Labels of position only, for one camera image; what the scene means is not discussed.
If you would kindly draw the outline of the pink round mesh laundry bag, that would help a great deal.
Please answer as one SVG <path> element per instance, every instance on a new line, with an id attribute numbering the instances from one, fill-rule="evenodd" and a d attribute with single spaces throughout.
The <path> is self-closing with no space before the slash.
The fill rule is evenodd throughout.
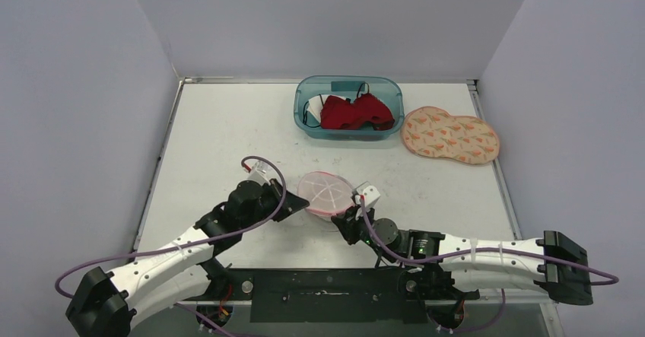
<path id="1" fill-rule="evenodd" d="M 352 191 L 347 180 L 323 171 L 305 174 L 297 185 L 297 195 L 309 202 L 306 211 L 325 221 L 354 206 Z"/>

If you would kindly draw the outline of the red bra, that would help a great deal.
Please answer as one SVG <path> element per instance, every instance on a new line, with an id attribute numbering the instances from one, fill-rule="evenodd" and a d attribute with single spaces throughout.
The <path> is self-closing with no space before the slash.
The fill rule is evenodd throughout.
<path id="1" fill-rule="evenodd" d="M 329 130 L 358 130 L 365 124 L 384 131 L 394 126 L 391 110 L 372 94 L 362 94 L 354 101 L 329 96 L 320 112 L 320 127 Z"/>

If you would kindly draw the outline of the floral mesh laundry bag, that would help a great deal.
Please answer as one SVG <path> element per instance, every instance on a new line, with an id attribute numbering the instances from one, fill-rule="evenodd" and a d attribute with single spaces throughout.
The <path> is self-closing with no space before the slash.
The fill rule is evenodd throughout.
<path id="1" fill-rule="evenodd" d="M 500 139 L 493 128 L 475 116 L 453 116 L 438 107 L 411 111 L 401 127 L 403 145 L 413 154 L 484 165 L 497 159 Z"/>

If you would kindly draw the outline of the teal plastic bin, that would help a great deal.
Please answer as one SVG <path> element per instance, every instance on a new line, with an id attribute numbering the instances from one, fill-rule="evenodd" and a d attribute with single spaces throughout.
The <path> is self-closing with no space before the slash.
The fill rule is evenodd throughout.
<path id="1" fill-rule="evenodd" d="M 294 97 L 294 122 L 311 138 L 379 141 L 405 118 L 401 88 L 388 78 L 314 75 Z"/>

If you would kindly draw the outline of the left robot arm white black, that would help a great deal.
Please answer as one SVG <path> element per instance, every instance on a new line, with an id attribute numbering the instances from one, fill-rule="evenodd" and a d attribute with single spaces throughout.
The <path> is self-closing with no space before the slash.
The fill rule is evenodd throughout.
<path id="1" fill-rule="evenodd" d="M 157 252 L 109 271 L 88 271 L 65 315 L 80 336 L 127 336 L 178 301 L 227 297 L 235 290 L 234 279 L 216 257 L 239 243 L 244 229 L 282 221 L 309 204 L 276 179 L 264 184 L 244 180 L 227 201 Z"/>

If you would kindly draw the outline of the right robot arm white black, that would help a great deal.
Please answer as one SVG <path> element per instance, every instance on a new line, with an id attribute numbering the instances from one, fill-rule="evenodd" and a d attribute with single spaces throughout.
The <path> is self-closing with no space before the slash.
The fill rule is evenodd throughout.
<path id="1" fill-rule="evenodd" d="M 546 294 L 569 305 L 593 303 L 587 251 L 561 232 L 538 238 L 477 240 L 440 232 L 402 230 L 388 218 L 367 216 L 354 206 L 332 217 L 345 241 L 369 246 L 398 263 L 430 300 L 472 296 L 481 289 L 517 289 Z"/>

